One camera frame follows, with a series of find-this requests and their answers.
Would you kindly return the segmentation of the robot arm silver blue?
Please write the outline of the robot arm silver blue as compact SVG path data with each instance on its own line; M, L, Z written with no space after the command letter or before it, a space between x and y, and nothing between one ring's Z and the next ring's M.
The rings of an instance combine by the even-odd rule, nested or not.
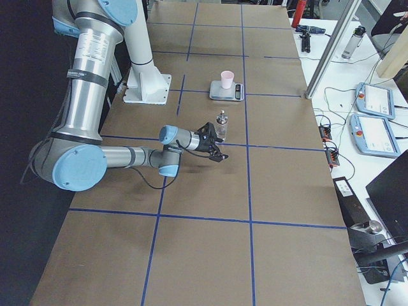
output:
M128 103L165 104L171 76L154 64L141 1L54 1L52 9L55 32L76 38L77 44L64 103L45 139L29 155L27 167L36 176L78 192L95 186L109 168L148 166L175 178L184 152L215 162L226 159L211 123L197 131L164 126L161 150L104 146L98 128L115 47L123 42L129 54Z

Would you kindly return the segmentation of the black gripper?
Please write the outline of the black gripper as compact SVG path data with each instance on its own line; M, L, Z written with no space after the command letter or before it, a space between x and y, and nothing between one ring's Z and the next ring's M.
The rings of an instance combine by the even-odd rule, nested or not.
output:
M223 161L229 158L229 155L223 154L220 151L215 151L216 142L223 143L224 139L219 138L218 136L205 135L205 134L200 134L199 137L200 137L200 142L199 142L199 145L197 146L198 152L210 153L209 159L211 161Z

